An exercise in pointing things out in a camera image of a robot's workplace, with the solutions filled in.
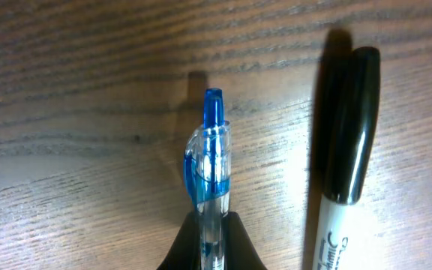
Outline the blue ballpoint pen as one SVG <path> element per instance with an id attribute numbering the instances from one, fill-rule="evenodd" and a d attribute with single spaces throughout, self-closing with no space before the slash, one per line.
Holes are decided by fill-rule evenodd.
<path id="1" fill-rule="evenodd" d="M 199 268 L 226 268 L 223 219 L 230 210 L 231 126 L 223 91 L 205 91 L 202 124 L 184 150 L 184 183 L 199 226 Z"/>

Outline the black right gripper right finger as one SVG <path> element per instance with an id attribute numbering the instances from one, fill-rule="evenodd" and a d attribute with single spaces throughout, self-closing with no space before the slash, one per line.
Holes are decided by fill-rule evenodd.
<path id="1" fill-rule="evenodd" d="M 254 245 L 235 211 L 223 219 L 227 270 L 266 270 Z"/>

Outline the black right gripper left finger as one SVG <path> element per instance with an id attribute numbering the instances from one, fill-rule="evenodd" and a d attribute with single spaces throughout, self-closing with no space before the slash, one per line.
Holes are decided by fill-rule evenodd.
<path id="1" fill-rule="evenodd" d="M 194 211 L 186 215 L 157 270 L 200 270 L 200 228 Z"/>

